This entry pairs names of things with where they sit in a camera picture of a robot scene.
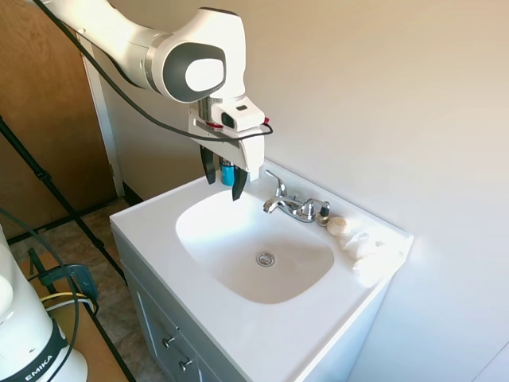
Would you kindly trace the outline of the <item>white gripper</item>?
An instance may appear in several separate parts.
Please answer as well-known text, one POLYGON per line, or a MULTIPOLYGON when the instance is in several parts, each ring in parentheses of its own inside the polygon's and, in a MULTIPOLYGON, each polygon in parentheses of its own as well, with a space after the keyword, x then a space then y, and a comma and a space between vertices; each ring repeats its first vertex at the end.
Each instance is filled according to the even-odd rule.
POLYGON ((246 136, 260 131, 261 129, 257 127, 239 133, 239 137, 243 138, 241 141, 219 142, 218 138, 226 139, 227 136, 212 129, 200 119, 197 109, 192 107, 189 110, 188 132, 200 137, 194 141, 200 144, 200 158, 208 184, 216 182, 214 154, 235 165, 231 189, 233 201, 242 196, 247 179, 253 182, 259 178, 259 170, 263 165, 263 137, 246 138, 246 136))

